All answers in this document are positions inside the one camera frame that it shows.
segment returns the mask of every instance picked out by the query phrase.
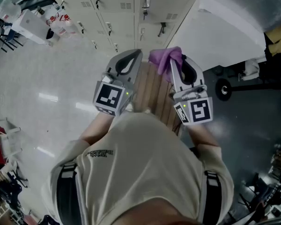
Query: white floor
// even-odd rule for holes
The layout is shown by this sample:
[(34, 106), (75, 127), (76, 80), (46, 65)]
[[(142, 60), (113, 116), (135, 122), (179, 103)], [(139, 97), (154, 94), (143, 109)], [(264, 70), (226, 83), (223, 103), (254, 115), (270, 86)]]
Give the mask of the white floor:
[(21, 128), (19, 166), (29, 180), (21, 204), (42, 218), (40, 188), (63, 147), (97, 114), (92, 99), (112, 55), (88, 40), (60, 40), (54, 47), (27, 40), (0, 51), (0, 118)]

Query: black wheel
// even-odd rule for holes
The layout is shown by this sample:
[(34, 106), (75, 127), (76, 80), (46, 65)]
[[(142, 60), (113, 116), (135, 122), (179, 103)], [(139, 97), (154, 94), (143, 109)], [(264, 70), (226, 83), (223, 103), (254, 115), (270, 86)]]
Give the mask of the black wheel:
[(221, 101), (228, 101), (231, 97), (231, 85), (226, 79), (219, 79), (215, 85), (215, 94)]

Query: person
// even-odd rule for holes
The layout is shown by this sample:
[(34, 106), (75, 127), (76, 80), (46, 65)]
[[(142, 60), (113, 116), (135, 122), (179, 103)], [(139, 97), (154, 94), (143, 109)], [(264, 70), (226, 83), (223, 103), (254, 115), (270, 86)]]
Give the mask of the person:
[[(211, 133), (203, 125), (187, 128), (199, 158), (148, 111), (133, 112), (129, 104), (117, 118), (100, 112), (62, 152), (42, 188), (50, 216), (63, 225), (199, 224), (203, 173), (209, 170), (221, 179), (224, 195), (213, 224), (221, 222), (232, 204), (233, 180)], [(72, 193), (61, 192), (69, 161), (80, 216), (77, 206), (69, 208)]]

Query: locker vent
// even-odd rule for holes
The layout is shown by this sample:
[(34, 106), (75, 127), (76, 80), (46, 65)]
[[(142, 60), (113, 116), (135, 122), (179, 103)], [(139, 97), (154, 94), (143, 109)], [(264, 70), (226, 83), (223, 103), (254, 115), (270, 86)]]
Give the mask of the locker vent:
[(91, 7), (90, 2), (81, 2), (81, 4), (84, 8)]
[(177, 18), (178, 14), (168, 13), (166, 19), (167, 20), (175, 20)]
[(121, 2), (121, 9), (131, 9), (131, 3)]

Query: beige t-shirt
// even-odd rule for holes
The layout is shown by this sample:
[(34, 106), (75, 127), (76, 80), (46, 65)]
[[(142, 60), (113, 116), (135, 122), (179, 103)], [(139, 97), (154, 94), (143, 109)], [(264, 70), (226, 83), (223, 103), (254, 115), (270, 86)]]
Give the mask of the beige t-shirt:
[(42, 195), (49, 213), (60, 222), (55, 195), (60, 165), (76, 158), (90, 225), (112, 224), (125, 211), (152, 198), (165, 199), (183, 216), (197, 219), (203, 172), (210, 170), (224, 183), (221, 221), (232, 204), (233, 181), (220, 147), (199, 145), (198, 150), (200, 160), (154, 116), (127, 112), (92, 146), (70, 142)]

